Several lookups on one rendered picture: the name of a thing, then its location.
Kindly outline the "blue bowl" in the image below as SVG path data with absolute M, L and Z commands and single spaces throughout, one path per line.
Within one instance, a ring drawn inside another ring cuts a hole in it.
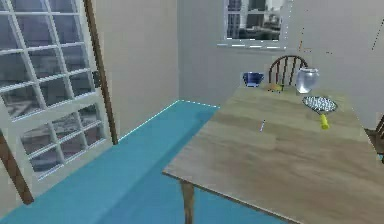
M 264 75 L 258 72 L 246 72 L 243 81 L 247 87 L 258 87 L 264 79 Z

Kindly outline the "light wooden table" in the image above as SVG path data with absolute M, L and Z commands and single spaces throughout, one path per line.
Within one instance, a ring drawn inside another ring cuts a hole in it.
M 384 224 L 384 163 L 349 99 L 322 94 L 338 105 L 327 130 L 293 89 L 237 88 L 163 170 L 186 222 L 202 189 L 288 224 Z

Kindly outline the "dark wooden spindle chair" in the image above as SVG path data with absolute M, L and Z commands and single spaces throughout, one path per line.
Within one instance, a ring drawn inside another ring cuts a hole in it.
M 295 86 L 297 72 L 307 66 L 306 60 L 300 56 L 281 56 L 269 67 L 268 82 L 283 86 Z

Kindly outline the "white framed window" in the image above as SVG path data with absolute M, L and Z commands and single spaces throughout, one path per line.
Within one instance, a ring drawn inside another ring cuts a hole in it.
M 218 46 L 285 50 L 295 0 L 223 0 Z

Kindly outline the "clear glass jar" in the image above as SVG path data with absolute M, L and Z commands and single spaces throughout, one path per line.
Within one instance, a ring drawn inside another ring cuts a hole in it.
M 300 68 L 296 77 L 296 90 L 300 94 L 309 93 L 319 78 L 319 71 L 315 68 Z

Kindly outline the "white glazed room door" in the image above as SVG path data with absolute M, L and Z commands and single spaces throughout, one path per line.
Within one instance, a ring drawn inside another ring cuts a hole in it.
M 0 159 L 21 201 L 115 144 L 112 118 L 92 0 L 0 0 Z

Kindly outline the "yellow handled mesh strainer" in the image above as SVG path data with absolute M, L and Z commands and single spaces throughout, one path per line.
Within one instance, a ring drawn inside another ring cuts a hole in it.
M 327 114 L 337 110 L 337 103 L 324 96 L 305 96 L 302 102 L 320 116 L 321 128 L 327 130 L 330 127 Z

